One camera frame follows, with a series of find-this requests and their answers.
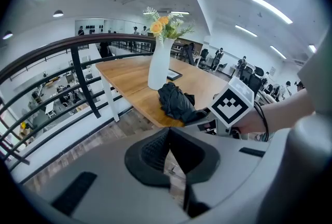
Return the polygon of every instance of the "hand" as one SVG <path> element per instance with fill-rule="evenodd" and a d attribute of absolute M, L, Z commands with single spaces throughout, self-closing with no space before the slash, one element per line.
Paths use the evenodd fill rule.
<path fill-rule="evenodd" d="M 241 120 L 233 125 L 240 129 L 241 134 L 247 134 L 252 132 L 265 132 L 265 126 L 258 115 L 256 109 L 252 109 Z"/>

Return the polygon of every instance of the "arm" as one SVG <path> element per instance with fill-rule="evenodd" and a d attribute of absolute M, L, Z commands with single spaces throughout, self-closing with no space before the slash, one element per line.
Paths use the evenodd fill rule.
<path fill-rule="evenodd" d="M 288 99 L 261 107 L 268 123 L 269 132 L 292 127 L 300 118 L 314 112 L 306 89 L 297 92 Z M 240 121 L 234 124 L 241 133 L 265 132 L 265 126 L 256 109 L 252 109 Z"/>

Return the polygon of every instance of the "computer monitor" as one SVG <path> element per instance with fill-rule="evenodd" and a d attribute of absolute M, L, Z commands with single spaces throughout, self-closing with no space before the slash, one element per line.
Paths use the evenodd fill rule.
<path fill-rule="evenodd" d="M 75 78 L 74 78 L 73 74 L 66 75 L 66 79 L 67 79 L 68 84 L 72 81 L 75 81 Z"/>

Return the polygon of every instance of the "wooden handrail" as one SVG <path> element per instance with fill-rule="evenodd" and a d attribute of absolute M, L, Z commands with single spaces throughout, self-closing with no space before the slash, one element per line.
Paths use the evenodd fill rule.
<path fill-rule="evenodd" d="M 155 44 L 156 39 L 154 37 L 133 34 L 100 33 L 75 36 L 58 40 L 43 47 L 32 50 L 8 64 L 4 69 L 0 71 L 0 85 L 10 76 L 17 73 L 19 70 L 48 55 L 70 49 L 71 47 L 78 47 L 92 43 L 100 43 L 102 41 L 142 41 Z"/>

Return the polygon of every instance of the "wooden floor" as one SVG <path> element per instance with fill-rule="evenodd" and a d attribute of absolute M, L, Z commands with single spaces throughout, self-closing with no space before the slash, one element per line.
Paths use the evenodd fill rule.
<path fill-rule="evenodd" d="M 120 121 L 112 122 L 99 130 L 91 137 L 78 144 L 72 150 L 64 153 L 59 159 L 40 171 L 24 185 L 30 190 L 38 193 L 40 188 L 58 171 L 66 167 L 78 157 L 82 156 L 90 149 L 112 142 L 126 136 L 135 136 L 143 131 L 155 129 L 156 127 L 134 108 L 120 117 Z M 182 204 L 185 189 L 185 174 L 179 168 L 174 156 L 170 152 L 166 158 L 164 173 L 171 178 L 170 194 L 179 203 Z"/>

